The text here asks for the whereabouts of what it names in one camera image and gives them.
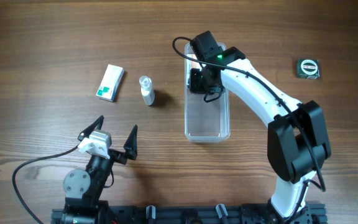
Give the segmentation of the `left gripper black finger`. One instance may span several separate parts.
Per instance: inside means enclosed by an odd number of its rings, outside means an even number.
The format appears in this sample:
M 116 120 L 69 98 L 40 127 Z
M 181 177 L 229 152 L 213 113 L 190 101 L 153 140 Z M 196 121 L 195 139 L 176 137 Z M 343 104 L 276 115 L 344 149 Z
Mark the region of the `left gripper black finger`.
M 77 139 L 79 141 L 84 140 L 84 138 L 88 138 L 90 134 L 95 130 L 101 130 L 103 126 L 104 116 L 101 115 L 95 122 L 93 122 L 91 125 L 89 125 L 87 128 L 82 130 L 82 132 L 78 135 Z
M 138 126 L 135 124 L 123 146 L 126 157 L 133 161 L 137 159 L 137 131 Z

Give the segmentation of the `dark green round-logo box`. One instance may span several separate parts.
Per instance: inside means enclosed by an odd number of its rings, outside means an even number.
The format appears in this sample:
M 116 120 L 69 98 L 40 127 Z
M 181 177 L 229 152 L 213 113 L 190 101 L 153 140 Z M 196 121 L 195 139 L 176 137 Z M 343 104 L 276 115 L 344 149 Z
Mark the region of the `dark green round-logo box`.
M 296 63 L 296 76 L 304 79 L 319 79 L 319 62 L 318 60 L 301 58 Z

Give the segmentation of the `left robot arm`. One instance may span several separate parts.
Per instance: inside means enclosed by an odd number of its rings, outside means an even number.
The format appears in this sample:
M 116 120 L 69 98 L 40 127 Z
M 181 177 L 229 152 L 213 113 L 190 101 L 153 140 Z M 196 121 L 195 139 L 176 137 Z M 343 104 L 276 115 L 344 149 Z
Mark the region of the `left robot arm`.
M 138 126 L 133 126 L 122 152 L 111 148 L 111 134 L 101 129 L 103 121 L 104 116 L 100 116 L 78 135 L 80 143 L 76 148 L 91 157 L 84 169 L 74 169 L 65 176 L 65 206 L 53 211 L 52 223 L 107 223 L 111 219 L 109 204 L 100 196 L 110 188 L 106 181 L 114 176 L 113 165 L 137 159 Z

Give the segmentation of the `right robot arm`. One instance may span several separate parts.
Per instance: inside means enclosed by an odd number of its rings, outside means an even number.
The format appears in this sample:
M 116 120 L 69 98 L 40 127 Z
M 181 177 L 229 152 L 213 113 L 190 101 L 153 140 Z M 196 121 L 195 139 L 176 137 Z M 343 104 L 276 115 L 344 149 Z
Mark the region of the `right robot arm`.
M 267 157 L 277 175 L 270 198 L 270 220 L 290 223 L 304 209 L 310 185 L 325 191 L 321 168 L 330 156 L 322 108 L 302 103 L 264 78 L 235 47 L 224 50 L 206 31 L 189 41 L 200 70 L 190 73 L 190 91 L 204 96 L 228 90 L 267 127 Z

